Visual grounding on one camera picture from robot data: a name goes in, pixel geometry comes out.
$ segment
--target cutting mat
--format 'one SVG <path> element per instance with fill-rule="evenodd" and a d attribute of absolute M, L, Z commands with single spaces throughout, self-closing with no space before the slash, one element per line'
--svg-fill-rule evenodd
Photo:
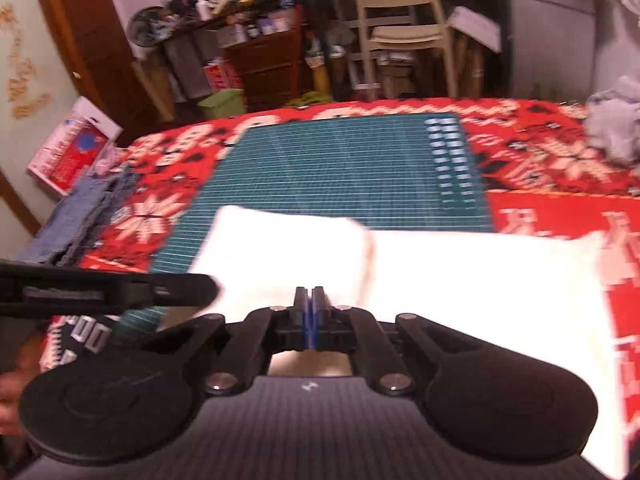
<path fill-rule="evenodd" d="M 372 229 L 493 230 L 473 156 L 450 114 L 251 129 L 203 186 L 153 270 L 186 272 L 227 204 L 346 216 Z"/>

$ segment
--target white paper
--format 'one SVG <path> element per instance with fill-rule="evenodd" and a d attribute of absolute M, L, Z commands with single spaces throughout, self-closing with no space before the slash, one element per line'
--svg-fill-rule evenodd
<path fill-rule="evenodd" d="M 449 27 L 464 32 L 495 53 L 502 52 L 500 25 L 466 7 L 456 7 L 449 16 Z"/>

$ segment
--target wooden door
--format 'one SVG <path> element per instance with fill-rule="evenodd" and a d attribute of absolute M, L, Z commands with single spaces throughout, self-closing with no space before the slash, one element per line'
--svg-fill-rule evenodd
<path fill-rule="evenodd" d="M 133 54 L 111 0 L 40 0 L 78 92 L 124 128 L 129 141 L 154 129 L 156 113 L 131 67 Z"/>
<path fill-rule="evenodd" d="M 22 227 L 31 235 L 35 236 L 40 230 L 40 222 L 29 210 L 27 205 L 22 201 L 20 195 L 18 195 L 15 189 L 11 186 L 11 183 L 4 176 L 2 170 L 0 170 L 0 200 L 4 200 L 9 206 L 9 209 L 18 219 Z"/>

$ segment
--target red box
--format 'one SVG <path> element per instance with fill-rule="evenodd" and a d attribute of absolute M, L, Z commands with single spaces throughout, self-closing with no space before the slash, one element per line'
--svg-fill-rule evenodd
<path fill-rule="evenodd" d="M 233 65 L 224 59 L 211 61 L 204 67 L 204 75 L 213 93 L 227 88 L 242 88 L 242 82 Z"/>
<path fill-rule="evenodd" d="M 94 163 L 108 141 L 104 133 L 86 121 L 65 153 L 55 162 L 49 180 L 58 189 L 68 193 L 83 170 Z"/>
<path fill-rule="evenodd" d="M 67 195 L 122 131 L 81 97 L 30 160 L 27 170 L 60 195 Z"/>

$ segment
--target wall decoration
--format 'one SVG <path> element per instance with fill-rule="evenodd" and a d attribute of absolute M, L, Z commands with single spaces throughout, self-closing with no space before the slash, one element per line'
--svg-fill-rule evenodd
<path fill-rule="evenodd" d="M 38 71 L 31 59 L 21 56 L 24 29 L 15 17 L 12 4 L 0 5 L 0 30 L 12 35 L 7 65 L 13 69 L 15 76 L 9 77 L 6 82 L 7 102 L 12 104 L 11 116 L 16 120 L 24 119 L 45 107 L 51 101 L 51 95 L 47 92 L 41 92 L 32 97 L 29 94 L 29 82 L 38 77 Z"/>

